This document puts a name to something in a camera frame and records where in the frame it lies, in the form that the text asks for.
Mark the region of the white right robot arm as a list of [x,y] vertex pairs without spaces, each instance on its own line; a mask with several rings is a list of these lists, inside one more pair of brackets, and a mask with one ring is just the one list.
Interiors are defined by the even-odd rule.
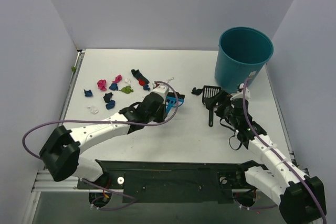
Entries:
[[209,125],[216,115],[225,127],[260,161],[242,163],[235,182],[262,191],[278,207],[286,223],[326,222],[323,182],[300,170],[279,150],[267,132],[248,113],[248,90],[231,95],[220,87],[204,88],[202,103],[209,110]]

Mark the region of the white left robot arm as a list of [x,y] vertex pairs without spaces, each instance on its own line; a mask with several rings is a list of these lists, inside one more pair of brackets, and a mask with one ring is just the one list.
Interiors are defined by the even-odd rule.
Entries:
[[161,123],[166,118],[165,98],[151,92],[142,102],[130,105],[98,124],[66,129],[55,128],[39,152],[41,160],[54,181],[70,176],[84,178],[96,188],[104,187],[108,174],[98,160],[89,160],[81,154],[113,137],[131,134],[150,122]]

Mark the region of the blue brush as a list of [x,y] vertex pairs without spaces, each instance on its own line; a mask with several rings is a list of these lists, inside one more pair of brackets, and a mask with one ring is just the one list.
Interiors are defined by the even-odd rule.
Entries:
[[166,96],[166,113],[167,114],[169,114],[171,108],[180,107],[184,103],[185,95],[180,94],[178,92],[176,94],[177,94],[177,99],[173,92],[169,92]]

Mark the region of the black slotted scoop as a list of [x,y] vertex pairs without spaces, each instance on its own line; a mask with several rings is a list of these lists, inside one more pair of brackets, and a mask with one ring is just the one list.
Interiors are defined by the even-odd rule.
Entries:
[[214,102],[214,97],[220,92],[221,87],[218,86],[203,86],[202,103],[208,110],[208,126],[213,126],[214,120],[214,107],[216,103]]

